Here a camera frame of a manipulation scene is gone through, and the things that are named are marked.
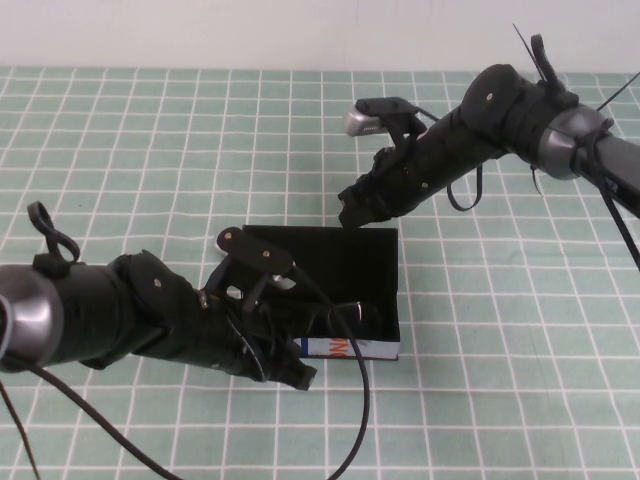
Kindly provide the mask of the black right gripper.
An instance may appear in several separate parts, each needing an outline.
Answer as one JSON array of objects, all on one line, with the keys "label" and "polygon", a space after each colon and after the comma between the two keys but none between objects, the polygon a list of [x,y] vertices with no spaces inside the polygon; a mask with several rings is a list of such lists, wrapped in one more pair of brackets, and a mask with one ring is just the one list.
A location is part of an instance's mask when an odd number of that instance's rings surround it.
[{"label": "black right gripper", "polygon": [[428,136],[383,147],[371,170],[338,194],[340,224],[358,229],[406,215],[435,192],[433,175],[440,160],[441,142]]}]

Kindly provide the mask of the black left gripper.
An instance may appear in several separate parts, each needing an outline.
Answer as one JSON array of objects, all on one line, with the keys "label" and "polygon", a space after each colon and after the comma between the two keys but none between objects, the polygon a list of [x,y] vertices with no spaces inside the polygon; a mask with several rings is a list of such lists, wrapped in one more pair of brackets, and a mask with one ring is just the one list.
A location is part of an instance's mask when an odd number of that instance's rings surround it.
[{"label": "black left gripper", "polygon": [[181,321],[170,340],[172,361],[235,376],[266,376],[267,381],[299,391],[308,391],[317,373],[299,359],[263,307],[246,323],[238,309],[215,302]]}]

